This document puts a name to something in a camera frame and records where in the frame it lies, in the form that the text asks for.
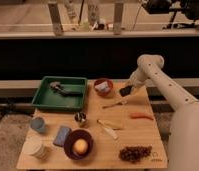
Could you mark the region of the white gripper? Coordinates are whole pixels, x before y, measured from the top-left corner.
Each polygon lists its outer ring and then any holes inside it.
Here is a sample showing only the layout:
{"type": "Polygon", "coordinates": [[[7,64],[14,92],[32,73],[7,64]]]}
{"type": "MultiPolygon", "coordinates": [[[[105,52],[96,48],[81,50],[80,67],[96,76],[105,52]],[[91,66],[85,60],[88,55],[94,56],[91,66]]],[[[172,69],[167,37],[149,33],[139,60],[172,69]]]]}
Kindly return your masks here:
{"type": "Polygon", "coordinates": [[[141,70],[135,70],[126,81],[127,86],[140,88],[145,84],[147,76],[141,70]]]}

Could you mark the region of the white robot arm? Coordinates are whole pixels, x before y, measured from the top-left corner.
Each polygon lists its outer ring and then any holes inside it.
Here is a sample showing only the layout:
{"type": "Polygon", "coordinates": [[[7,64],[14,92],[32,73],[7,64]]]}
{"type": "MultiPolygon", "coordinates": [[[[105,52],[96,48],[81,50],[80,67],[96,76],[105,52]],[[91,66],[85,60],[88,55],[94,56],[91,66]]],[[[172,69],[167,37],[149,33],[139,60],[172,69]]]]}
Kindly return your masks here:
{"type": "Polygon", "coordinates": [[[199,171],[199,100],[162,71],[161,55],[143,54],[127,85],[140,89],[151,79],[174,110],[165,171],[199,171]]]}

